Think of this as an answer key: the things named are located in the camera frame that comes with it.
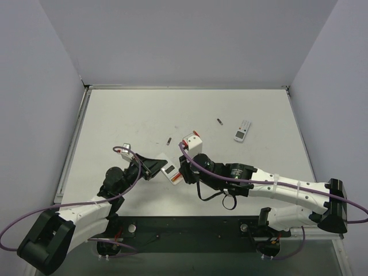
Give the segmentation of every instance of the white remote control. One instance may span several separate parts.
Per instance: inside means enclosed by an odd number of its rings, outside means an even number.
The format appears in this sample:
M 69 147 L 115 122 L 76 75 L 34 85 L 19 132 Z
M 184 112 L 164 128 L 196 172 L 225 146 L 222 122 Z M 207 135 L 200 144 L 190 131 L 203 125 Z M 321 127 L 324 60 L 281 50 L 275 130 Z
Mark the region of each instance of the white remote control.
M 248 132 L 249 126 L 251 125 L 251 122 L 243 120 L 241 122 L 240 127 L 237 129 L 234 140 L 237 142 L 244 141 L 244 138 L 246 137 L 246 134 Z

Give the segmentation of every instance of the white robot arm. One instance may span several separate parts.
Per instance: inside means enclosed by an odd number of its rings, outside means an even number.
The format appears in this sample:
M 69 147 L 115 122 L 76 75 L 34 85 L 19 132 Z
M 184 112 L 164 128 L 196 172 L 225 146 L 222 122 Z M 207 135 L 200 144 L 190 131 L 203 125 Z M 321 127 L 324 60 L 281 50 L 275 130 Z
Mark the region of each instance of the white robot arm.
M 316 225 L 328 232 L 347 232 L 346 203 L 331 198 L 331 195 L 346 198 L 342 181 L 305 182 L 244 164 L 214 163 L 202 154 L 202 140 L 197 135 L 186 136 L 180 147 L 183 156 L 179 159 L 179 171 L 186 183 L 198 185 L 201 181 L 234 199 L 240 195 L 267 197 L 294 204 L 262 209 L 261 215 L 267 217 L 270 228 L 288 231 L 290 227 Z
M 138 154 L 131 158 L 128 151 L 123 159 L 130 160 L 124 171 L 112 167 L 96 197 L 89 202 L 70 205 L 55 212 L 53 207 L 42 212 L 17 249 L 17 255 L 50 275 L 63 263 L 66 255 L 89 238 L 103 233 L 118 215 L 116 212 L 124 202 L 124 195 L 140 179 L 150 180 L 167 164 L 166 160 L 149 159 Z

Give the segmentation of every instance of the white tabletop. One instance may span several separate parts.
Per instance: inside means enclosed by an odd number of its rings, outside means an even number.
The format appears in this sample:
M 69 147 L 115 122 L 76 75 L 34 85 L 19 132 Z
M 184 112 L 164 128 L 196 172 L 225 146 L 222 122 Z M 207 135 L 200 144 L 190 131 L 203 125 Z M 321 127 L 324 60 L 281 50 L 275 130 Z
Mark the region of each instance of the white tabletop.
M 238 143 L 233 136 L 243 119 L 251 126 Z M 98 193 L 107 169 L 128 166 L 112 151 L 115 145 L 131 143 L 148 158 L 164 152 L 179 166 L 178 143 L 193 130 L 204 142 L 203 153 L 214 162 L 243 163 L 313 181 L 285 90 L 92 90 L 62 202 L 89 200 Z M 201 187 L 203 197 L 215 192 Z M 195 185 L 183 181 L 173 186 L 159 173 L 150 181 L 141 179 L 118 214 L 245 216 L 267 206 L 287 206 L 267 198 L 237 197 L 237 208 L 230 211 L 223 208 L 222 198 L 202 202 Z

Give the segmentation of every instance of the gray wall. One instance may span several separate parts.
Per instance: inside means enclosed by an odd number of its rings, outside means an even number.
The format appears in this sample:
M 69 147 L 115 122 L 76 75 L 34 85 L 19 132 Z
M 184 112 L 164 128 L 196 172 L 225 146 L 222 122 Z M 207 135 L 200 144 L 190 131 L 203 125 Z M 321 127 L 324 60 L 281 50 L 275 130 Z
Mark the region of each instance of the gray wall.
M 82 82 L 37 0 L 0 8 L 0 228 L 52 202 L 83 95 Z M 3 243 L 17 247 L 35 217 Z M 0 275 L 25 262 L 0 250 Z
M 368 1 L 340 0 L 298 75 L 291 99 L 318 180 L 339 178 L 367 207 Z M 349 208 L 349 219 L 366 216 Z M 367 275 L 368 227 L 350 225 L 346 247 L 355 275 Z
M 336 0 L 40 0 L 87 84 L 280 88 Z

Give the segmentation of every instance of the small screw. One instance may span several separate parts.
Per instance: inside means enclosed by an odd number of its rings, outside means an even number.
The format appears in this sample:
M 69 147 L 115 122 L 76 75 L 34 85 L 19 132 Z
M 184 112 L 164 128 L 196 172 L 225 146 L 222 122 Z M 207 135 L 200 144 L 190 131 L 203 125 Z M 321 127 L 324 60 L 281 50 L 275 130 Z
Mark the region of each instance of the small screw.
M 129 225 L 128 226 L 128 231 L 129 231 L 129 233 L 136 232 L 136 226 L 134 224 Z
M 248 225 L 243 223 L 243 224 L 240 226 L 240 230 L 241 230 L 242 232 L 247 232 L 247 231 L 248 231 Z

